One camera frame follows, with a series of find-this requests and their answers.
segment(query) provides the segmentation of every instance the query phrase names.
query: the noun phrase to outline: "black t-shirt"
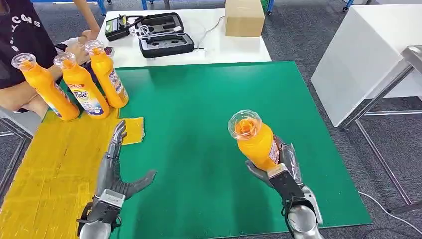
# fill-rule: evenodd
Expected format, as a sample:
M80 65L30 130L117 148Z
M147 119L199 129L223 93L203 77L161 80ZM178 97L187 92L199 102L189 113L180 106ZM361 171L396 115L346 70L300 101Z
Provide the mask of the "black t-shirt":
M0 0L0 89L17 85L25 78L11 65L19 53L32 53L40 66L49 68L57 51L29 0Z

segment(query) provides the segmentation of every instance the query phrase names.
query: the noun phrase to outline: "person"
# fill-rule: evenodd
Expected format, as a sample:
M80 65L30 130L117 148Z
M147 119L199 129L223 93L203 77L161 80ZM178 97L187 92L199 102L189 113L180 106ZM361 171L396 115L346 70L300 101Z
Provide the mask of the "person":
M100 27L86 0L74 0L74 3L90 30L65 41L67 46L63 50L73 53L77 62L82 64L89 58L82 44L95 39ZM48 105L25 81L22 72L11 65L11 60L19 53L32 53L38 64L59 81L62 71L53 64L57 49L30 0L0 0L0 24L0 106L11 111L34 111L43 118Z

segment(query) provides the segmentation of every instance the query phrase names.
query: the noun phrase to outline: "detergent bottle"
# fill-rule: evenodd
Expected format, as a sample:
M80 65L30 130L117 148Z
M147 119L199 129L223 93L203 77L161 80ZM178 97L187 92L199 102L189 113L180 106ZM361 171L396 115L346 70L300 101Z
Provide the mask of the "detergent bottle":
M54 64L62 68L63 80L91 118L103 119L110 114L110 106L95 86L89 72L76 64L74 54L59 54L54 58Z
M124 107L129 95L114 68L113 60L104 52L103 43L98 40L88 41L86 51L91 58L91 68L103 89L108 103L115 108Z
M240 151L259 169L266 172L277 167L279 149L271 129L257 112L241 110L228 122L228 131L237 140Z
M13 57L12 65L22 71L28 84L37 91L60 119L64 121L73 120L79 115L78 107L54 82L51 73L37 64L34 55L20 53Z

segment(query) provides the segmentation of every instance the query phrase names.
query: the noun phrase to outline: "bottle label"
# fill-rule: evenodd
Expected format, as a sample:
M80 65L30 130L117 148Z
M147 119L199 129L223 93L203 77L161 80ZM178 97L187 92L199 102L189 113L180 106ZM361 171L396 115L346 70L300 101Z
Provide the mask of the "bottle label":
M117 93L120 94L120 92L122 90L124 90L124 86L121 83L120 77L116 73L116 69L113 69L113 71L111 72L109 77L110 77L110 80L113 83L114 87L116 88Z
M67 101L70 102L69 97L67 96L67 94L62 90L62 88L60 88L59 85L57 85L56 83L54 83L54 87L56 87L56 89L67 99Z
M70 90L88 114L97 116L104 113L98 100L90 97L88 91L77 88L70 88Z
M118 76L116 72L116 69L113 69L113 71L109 75L109 78L111 80L111 83L116 88L116 92L119 94L120 98L124 101L128 97L128 95L127 95L126 89L123 86L123 83L121 82L120 77Z
M68 101L68 102L70 102L70 99L69 99L69 97L67 96L67 94L62 90L62 88L60 88L60 86L59 85L57 85L56 83L54 83L54 87L58 90L58 92L60 92L60 94L61 95L63 95L65 98L66 98L66 100ZM51 103L51 102L49 102L49 101L47 101L40 93L38 93L40 96L41 96L41 98L45 101L45 103L47 103L48 104L48 106L51 108L51 110L58 116L58 117L61 117L62 116L62 114L57 110L57 108L54 106L54 104L53 103Z
M54 113L56 113L56 115L58 116L58 117L61 117L62 115L60 114L60 112L56 109L56 107L54 107L54 105L51 103L51 102L47 102L46 101L46 103L48 104L48 106L54 111Z
M270 153L268 154L268 157L275 163L279 163L279 154L280 151L278 150L276 142L273 140L273 143L271 144Z

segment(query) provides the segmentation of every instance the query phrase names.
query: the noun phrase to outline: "yellow tape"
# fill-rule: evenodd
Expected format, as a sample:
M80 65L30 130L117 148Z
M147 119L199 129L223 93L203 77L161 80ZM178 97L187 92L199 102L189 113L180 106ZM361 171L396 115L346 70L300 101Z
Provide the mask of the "yellow tape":
M126 120L123 145L140 143L143 117L61 121L48 111L0 209L0 239L74 239L76 219L93 196L97 169L114 128Z

